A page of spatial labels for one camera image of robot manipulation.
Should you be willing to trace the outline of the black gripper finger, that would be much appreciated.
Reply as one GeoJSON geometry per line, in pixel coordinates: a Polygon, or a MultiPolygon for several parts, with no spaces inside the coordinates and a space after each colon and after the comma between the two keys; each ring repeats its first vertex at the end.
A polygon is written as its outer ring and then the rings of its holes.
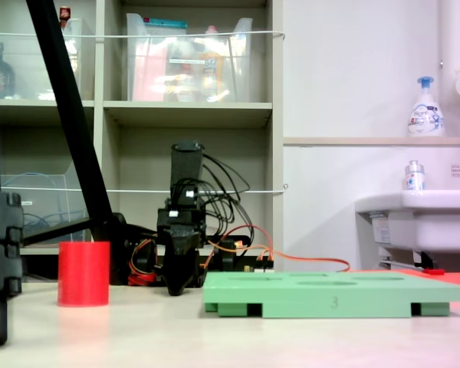
{"type": "Polygon", "coordinates": [[[165,245],[163,279],[166,283],[169,294],[171,296],[178,296],[179,286],[176,272],[176,248],[174,247],[173,238],[170,234],[163,235],[163,244],[165,245]]]}
{"type": "Polygon", "coordinates": [[[176,286],[175,295],[181,295],[184,289],[199,275],[199,239],[177,239],[176,286]]]}

